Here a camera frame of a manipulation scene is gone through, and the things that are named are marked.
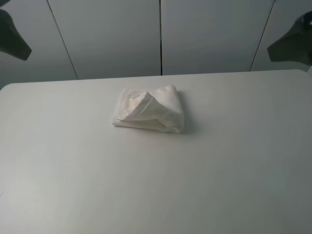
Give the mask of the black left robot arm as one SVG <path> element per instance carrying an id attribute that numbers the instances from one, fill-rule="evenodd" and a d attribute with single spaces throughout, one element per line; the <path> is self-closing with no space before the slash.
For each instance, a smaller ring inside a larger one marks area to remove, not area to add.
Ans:
<path id="1" fill-rule="evenodd" d="M 12 17 L 4 10 L 0 10 L 0 51 L 21 60 L 27 60 L 32 53 L 18 33 Z"/>

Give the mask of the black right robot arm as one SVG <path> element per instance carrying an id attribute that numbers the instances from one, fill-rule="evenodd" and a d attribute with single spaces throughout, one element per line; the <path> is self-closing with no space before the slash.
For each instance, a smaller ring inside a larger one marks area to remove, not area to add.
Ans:
<path id="1" fill-rule="evenodd" d="M 267 48 L 270 61 L 312 65 L 312 13 L 300 16 L 291 29 Z"/>

